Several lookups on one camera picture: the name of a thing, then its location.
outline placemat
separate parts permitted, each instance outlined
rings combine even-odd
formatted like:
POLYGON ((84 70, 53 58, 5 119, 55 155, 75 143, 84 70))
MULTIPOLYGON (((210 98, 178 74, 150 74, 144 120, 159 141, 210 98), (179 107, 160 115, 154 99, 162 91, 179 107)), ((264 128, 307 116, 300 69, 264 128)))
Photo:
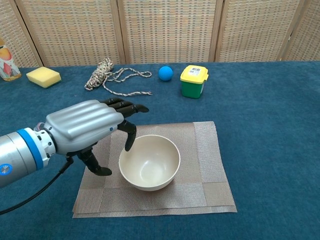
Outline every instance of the placemat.
POLYGON ((92 150, 112 175, 96 176, 85 168, 74 218, 237 212, 213 121, 137 126, 137 137, 149 134, 166 137, 179 149, 181 163, 173 181, 152 192, 128 183, 118 165, 127 134, 117 130, 92 150))

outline rope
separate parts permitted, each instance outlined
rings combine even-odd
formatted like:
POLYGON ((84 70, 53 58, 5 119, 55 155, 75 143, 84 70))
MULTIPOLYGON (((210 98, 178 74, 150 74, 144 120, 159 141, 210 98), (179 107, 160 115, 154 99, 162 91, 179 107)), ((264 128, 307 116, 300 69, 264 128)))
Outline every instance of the rope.
POLYGON ((150 78, 152 76, 152 73, 149 71, 139 72, 130 67, 121 68, 116 72, 112 72, 113 69, 114 69, 114 63, 111 61, 109 57, 106 57, 102 62, 98 64, 96 70, 93 71, 88 82, 84 85, 84 88, 88 91, 92 91, 94 88, 98 88, 100 85, 102 85, 111 94, 123 96, 123 97, 135 96, 135 95, 152 95, 152 92, 150 91, 147 91, 147 92, 134 91, 131 93, 118 93, 110 90, 106 86, 106 82, 123 83, 125 80, 133 76, 141 76, 143 78, 150 78), (134 73, 129 74, 125 78, 119 80, 118 78, 121 76, 121 74, 128 70, 134 73))

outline green container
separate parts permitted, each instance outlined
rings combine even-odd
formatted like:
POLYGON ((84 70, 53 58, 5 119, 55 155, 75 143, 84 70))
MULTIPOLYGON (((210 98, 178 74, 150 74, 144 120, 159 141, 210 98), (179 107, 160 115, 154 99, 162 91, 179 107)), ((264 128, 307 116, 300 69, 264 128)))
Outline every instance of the green container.
POLYGON ((205 67, 196 65, 187 66, 180 76, 182 95, 192 99, 200 98, 208 77, 208 69, 205 67))

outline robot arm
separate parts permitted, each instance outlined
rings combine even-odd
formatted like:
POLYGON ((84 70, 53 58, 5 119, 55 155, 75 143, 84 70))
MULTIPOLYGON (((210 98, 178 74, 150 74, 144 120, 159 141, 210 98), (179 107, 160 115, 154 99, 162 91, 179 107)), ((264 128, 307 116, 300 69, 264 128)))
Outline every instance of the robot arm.
POLYGON ((120 98, 87 100, 47 115, 37 131, 24 128, 1 136, 0 188, 42 169, 54 154, 78 156, 94 174, 111 175, 110 169, 99 165, 92 147, 118 129, 128 133, 125 150, 129 151, 136 126, 125 118, 148 111, 120 98))

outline table surface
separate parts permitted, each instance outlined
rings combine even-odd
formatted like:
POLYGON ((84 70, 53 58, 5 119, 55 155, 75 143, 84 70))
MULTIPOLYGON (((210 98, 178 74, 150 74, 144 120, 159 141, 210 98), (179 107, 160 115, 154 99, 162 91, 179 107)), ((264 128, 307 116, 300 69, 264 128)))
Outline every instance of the table surface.
MULTIPOLYGON (((208 68, 199 99, 181 95, 180 74, 189 63, 116 65, 151 71, 108 83, 116 92, 151 91, 125 97, 149 107, 129 118, 136 125, 214 121, 220 154, 238 213, 120 218, 72 218, 84 172, 75 163, 44 193, 0 216, 1 239, 317 239, 320 236, 320 62, 195 63, 208 68)), ((62 82, 44 89, 23 77, 0 81, 0 136, 33 128, 46 115, 89 100, 115 97, 102 86, 84 85, 96 66, 52 67, 62 82)), ((47 184, 65 163, 49 165, 0 189, 1 209, 47 184)))

